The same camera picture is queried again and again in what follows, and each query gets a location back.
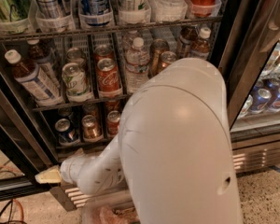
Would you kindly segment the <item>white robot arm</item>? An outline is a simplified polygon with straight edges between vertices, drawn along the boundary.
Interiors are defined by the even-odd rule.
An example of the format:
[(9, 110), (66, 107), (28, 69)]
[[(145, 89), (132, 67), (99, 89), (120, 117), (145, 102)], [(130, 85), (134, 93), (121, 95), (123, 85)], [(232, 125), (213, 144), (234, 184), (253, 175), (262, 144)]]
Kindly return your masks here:
[(75, 155), (36, 180), (87, 195), (125, 180), (141, 224), (243, 224), (222, 75), (198, 58), (170, 64), (131, 96), (98, 157)]

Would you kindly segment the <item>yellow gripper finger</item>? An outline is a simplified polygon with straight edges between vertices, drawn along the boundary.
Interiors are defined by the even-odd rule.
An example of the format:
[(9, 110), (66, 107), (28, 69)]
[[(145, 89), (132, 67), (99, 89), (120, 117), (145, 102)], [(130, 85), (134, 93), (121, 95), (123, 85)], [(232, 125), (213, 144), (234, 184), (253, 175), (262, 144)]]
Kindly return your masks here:
[(52, 166), (37, 174), (35, 180), (39, 184), (58, 184), (62, 181), (59, 166)]

